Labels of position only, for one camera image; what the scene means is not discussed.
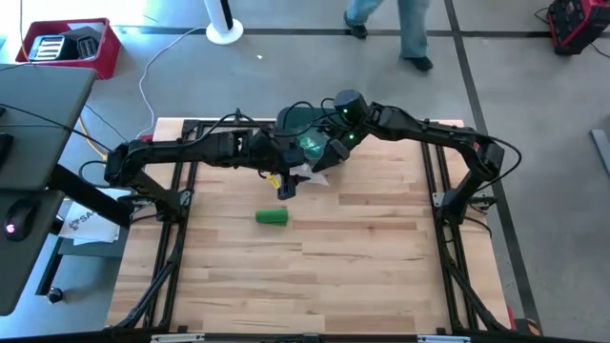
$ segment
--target red crate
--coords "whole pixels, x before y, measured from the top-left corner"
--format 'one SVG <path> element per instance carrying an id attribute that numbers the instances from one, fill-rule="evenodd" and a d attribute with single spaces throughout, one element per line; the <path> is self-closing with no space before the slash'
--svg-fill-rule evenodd
<path id="1" fill-rule="evenodd" d="M 24 48 L 26 53 L 30 53 L 31 45 L 34 38 L 44 34 L 59 34 L 70 30 L 68 24 L 83 24 L 83 23 L 102 23 L 104 29 L 102 31 L 102 39 L 97 50 L 97 55 L 94 58 L 85 60 L 66 60 L 66 61 L 45 61 L 33 62 L 35 64 L 56 66 L 56 67 L 78 67 L 91 68 L 97 71 L 98 80 L 107 80 L 114 75 L 114 67 L 116 67 L 116 59 L 118 52 L 121 49 L 121 42 L 112 31 L 111 22 L 108 18 L 95 19 L 76 19 L 76 20 L 58 20 L 58 21 L 40 21 L 33 22 L 30 25 L 28 34 L 24 38 Z M 23 52 L 19 50 L 17 62 L 28 62 Z"/>

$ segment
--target metal bracket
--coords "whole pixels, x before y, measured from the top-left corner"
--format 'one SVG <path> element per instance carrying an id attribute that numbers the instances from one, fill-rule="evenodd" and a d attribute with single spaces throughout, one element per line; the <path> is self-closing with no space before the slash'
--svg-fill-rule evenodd
<path id="1" fill-rule="evenodd" d="M 470 337 L 464 336 L 441 336 L 441 335 L 419 335 L 418 343 L 470 343 Z"/>
<path id="2" fill-rule="evenodd" d="M 151 343 L 186 343 L 186 342 L 203 342 L 204 340 L 205 340 L 204 333 L 154 334 L 151 337 Z"/>
<path id="3" fill-rule="evenodd" d="M 191 200 L 193 199 L 194 191 L 190 189 L 186 189 L 180 192 L 180 206 L 189 206 L 191 205 Z"/>
<path id="4" fill-rule="evenodd" d="M 473 195 L 472 198 L 487 198 L 487 197 L 491 197 L 492 195 L 489 194 L 487 191 L 480 191 L 480 192 L 476 192 L 475 195 Z M 443 197 L 445 197 L 445 193 L 444 192 L 434 192 L 432 193 L 432 200 L 434 201 L 435 207 L 439 208 L 440 205 L 442 205 L 442 199 Z M 490 206 L 494 205 L 492 203 L 489 203 L 487 201 L 482 201 L 477 203 L 478 206 L 481 206 L 482 208 L 489 208 Z"/>

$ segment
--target jeans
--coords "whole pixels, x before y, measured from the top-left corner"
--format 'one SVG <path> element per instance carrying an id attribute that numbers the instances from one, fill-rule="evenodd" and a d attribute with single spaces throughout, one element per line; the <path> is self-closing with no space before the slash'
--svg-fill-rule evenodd
<path id="1" fill-rule="evenodd" d="M 430 0 L 397 0 L 400 16 L 400 56 L 424 57 L 428 52 L 426 11 Z M 351 25 L 363 25 L 383 0 L 351 0 L 345 20 Z"/>

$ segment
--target gray floor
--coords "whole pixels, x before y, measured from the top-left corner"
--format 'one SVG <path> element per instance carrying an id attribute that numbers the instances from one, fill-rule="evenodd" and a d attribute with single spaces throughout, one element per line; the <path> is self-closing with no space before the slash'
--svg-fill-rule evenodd
<path id="1" fill-rule="evenodd" d="M 546 30 L 532 15 L 548 5 L 546 0 L 453 1 L 463 30 Z M 31 10 L 37 2 L 39 10 Z M 108 16 L 114 24 L 123 25 L 186 28 L 208 23 L 199 0 L 184 0 L 180 6 L 170 6 L 169 0 L 140 1 L 127 9 L 114 0 L 97 8 L 85 6 L 89 3 L 26 1 L 24 25 L 66 15 Z M 247 28 L 340 29 L 345 3 L 233 0 L 232 6 Z M 69 10 L 45 8 L 51 4 Z M 4 20 L 0 34 L 6 33 L 9 39 L 0 50 L 0 61 L 6 62 L 16 54 L 18 21 L 15 26 L 14 18 L 1 15 L 6 14 L 0 14 Z M 397 27 L 396 3 L 386 1 L 371 17 L 370 28 Z M 432 0 L 429 29 L 449 29 L 442 0 Z M 120 38 L 123 50 L 116 75 L 95 83 L 89 105 L 125 135 L 134 136 L 150 120 L 137 82 L 148 60 L 176 36 L 124 34 Z M 523 151 L 522 166 L 505 180 L 504 188 L 541 326 L 547 335 L 607 340 L 610 267 L 605 260 L 610 231 L 605 211 L 610 178 L 588 132 L 610 129 L 606 86 L 610 60 L 591 48 L 580 56 L 557 57 L 548 39 L 541 38 L 464 41 L 490 134 Z M 610 51 L 610 39 L 596 44 Z M 296 100 L 317 103 L 339 90 L 354 88 L 369 101 L 401 106 L 419 118 L 462 119 L 475 125 L 453 38 L 430 38 L 436 67 L 428 76 L 400 63 L 397 54 L 395 36 L 360 42 L 347 36 L 246 35 L 234 45 L 218 47 L 205 36 L 194 35 L 155 62 L 145 91 L 158 116 L 215 117 L 239 107 L 255 117 L 270 117 Z M 88 111 L 84 118 L 91 134 L 109 144 L 120 142 Z M 73 137 L 62 163 L 76 169 L 95 157 L 80 138 Z M 512 161 L 509 153 L 505 166 Z M 91 171 L 94 177 L 101 178 L 101 171 Z M 519 297 L 501 226 L 496 212 L 491 214 L 500 276 L 509 305 L 519 316 Z M 118 263 L 65 260 L 55 285 L 68 291 L 68 301 L 49 306 L 32 294 L 51 244 L 47 242 L 15 313 L 0 318 L 0 336 L 103 326 Z"/>

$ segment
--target green cylinder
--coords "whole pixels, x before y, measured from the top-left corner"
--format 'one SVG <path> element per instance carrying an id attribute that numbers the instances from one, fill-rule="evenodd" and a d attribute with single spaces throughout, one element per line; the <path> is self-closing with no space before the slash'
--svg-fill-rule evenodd
<path id="1" fill-rule="evenodd" d="M 288 209 L 256 211 L 256 222 L 285 226 L 288 223 Z"/>

